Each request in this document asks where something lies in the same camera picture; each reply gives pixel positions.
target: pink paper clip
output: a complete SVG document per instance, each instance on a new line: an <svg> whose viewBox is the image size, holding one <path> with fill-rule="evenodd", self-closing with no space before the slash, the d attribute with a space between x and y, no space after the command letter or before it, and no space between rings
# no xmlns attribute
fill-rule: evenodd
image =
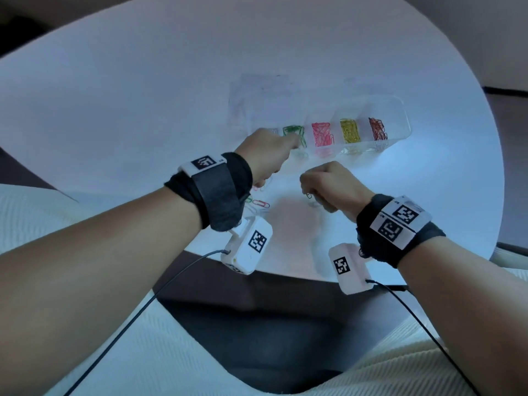
<svg viewBox="0 0 528 396"><path fill-rule="evenodd" d="M269 208L269 204L266 202L263 202L262 200L253 200L253 204L259 207Z"/></svg>

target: hand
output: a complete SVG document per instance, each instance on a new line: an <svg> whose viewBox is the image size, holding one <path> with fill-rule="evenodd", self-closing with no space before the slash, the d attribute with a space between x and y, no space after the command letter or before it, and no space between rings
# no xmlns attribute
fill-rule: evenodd
<svg viewBox="0 0 528 396"><path fill-rule="evenodd" d="M300 176L300 185L327 211L341 210L353 222L375 194L337 161L307 170Z"/></svg>
<svg viewBox="0 0 528 396"><path fill-rule="evenodd" d="M249 135L234 152L247 161L253 173L254 186L262 187L271 174L281 169L290 150L299 145L300 138L295 133L279 136L260 128Z"/></svg>

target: round table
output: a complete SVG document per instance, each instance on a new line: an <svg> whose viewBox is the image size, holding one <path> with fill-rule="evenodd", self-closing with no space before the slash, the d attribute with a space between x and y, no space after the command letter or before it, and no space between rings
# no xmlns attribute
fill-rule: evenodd
<svg viewBox="0 0 528 396"><path fill-rule="evenodd" d="M66 193L140 196L181 163L242 141L226 123L230 83L243 73L285 74L299 89L347 83L399 96L412 135L343 164L377 192L410 196L453 240L491 255L504 193L492 113L454 46L402 0L118 5L0 60L0 146ZM277 174L270 186L291 187L297 176ZM354 225L309 207L300 189L296 197L270 209L274 237L258 269L335 281L327 250L355 242ZM188 250L222 248L229 236L202 231ZM385 264L369 270L402 281Z"/></svg>

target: wristband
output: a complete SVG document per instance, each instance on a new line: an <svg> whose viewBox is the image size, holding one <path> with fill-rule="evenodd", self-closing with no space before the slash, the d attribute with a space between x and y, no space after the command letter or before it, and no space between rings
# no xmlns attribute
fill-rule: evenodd
<svg viewBox="0 0 528 396"><path fill-rule="evenodd" d="M182 165L165 186L196 205L203 229L211 225L223 232L240 222L253 175L246 160L235 152L222 157L205 156Z"/></svg>
<svg viewBox="0 0 528 396"><path fill-rule="evenodd" d="M361 257L372 257L394 268L420 243L446 235L431 222L428 212L406 196L395 199L376 194L357 217Z"/></svg>

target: wire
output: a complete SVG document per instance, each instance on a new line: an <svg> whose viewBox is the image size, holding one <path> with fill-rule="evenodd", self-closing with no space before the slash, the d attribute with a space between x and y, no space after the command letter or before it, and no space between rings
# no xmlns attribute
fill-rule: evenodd
<svg viewBox="0 0 528 396"><path fill-rule="evenodd" d="M192 267L193 265L195 265L195 263L197 263L198 261L200 261L201 259L204 259L206 257L209 257L210 255L213 255L213 254L217 254L217 253L223 253L223 254L229 254L230 252L228 250L216 250L216 251L212 251L210 253L207 253L203 256L201 256L199 259L197 260L194 260L193 262L191 262L189 265L187 265L185 268L183 268L180 272L178 272L177 274L175 274L171 279L168 280L168 282L163 285L161 287L160 290L158 290L154 296L152 296L147 303L145 303L145 305L136 313L136 315L134 317L132 317L132 319L130 320L130 322L125 325L125 327L121 330L121 332L119 332L117 334L117 336L114 338L114 340L112 340L110 342L110 344L106 347L106 349L99 355L99 357L97 357L97 359L92 363L91 366L88 367L88 369L84 372L84 374L81 375L81 377L79 379L77 379L76 383L74 383L66 393L64 393L64 396L69 396L73 391L75 391L75 389L77 388L77 386L81 385L81 382L84 380L84 378L86 378L88 376L88 374L90 372L92 372L92 370L97 366L97 364L99 364L99 362L102 360L102 358L104 356L106 356L106 354L110 351L110 349L112 348L112 346L114 346L116 344L116 342L123 336L123 334L127 331L128 328L130 328L130 326L134 323L134 321L141 315L141 313L143 311L146 310L146 308L148 306L150 306L150 303L152 303L154 301L154 299L158 296L158 294L160 294L167 286L169 286L177 277L179 277L182 273L184 273L185 271L187 271L190 267Z"/></svg>
<svg viewBox="0 0 528 396"><path fill-rule="evenodd" d="M413 318L420 324L420 326L423 328L423 330L425 332L427 332L427 334L429 335L429 337L432 339L432 341L436 344L436 346L438 346L438 348L440 349L440 351L442 353L444 353L445 355L445 358L449 360L449 362L453 365L453 367L455 367L455 369L458 371L458 373L462 376L462 378L466 381L466 383L469 385L469 387L471 388L471 390L477 395L477 396L480 396L480 393L479 391L477 390L477 388L475 387L475 385L472 384L472 382L469 380L469 378L466 377L466 375L462 372L462 370L460 369L459 366L457 366L457 363L455 363L455 361L451 358L451 356L449 354L447 354L447 352L444 350L444 348L442 347L442 345L439 343L438 340L435 339L434 336L432 336L432 333L429 332L429 330L426 328L426 326L422 323L422 321L419 320L419 318L416 316L415 313L413 313L413 310L411 310L409 308L409 306L407 304L405 304L405 302L400 299L398 297L398 295L396 293L394 293L388 286L384 285L384 284L381 284L379 283L378 281L375 281L375 280L372 280L372 279L366 279L365 282L367 282L368 284L378 284L380 286L383 286L384 288L386 288L390 293L392 293L392 295L398 299L398 301L407 309L407 311L413 316Z"/></svg>

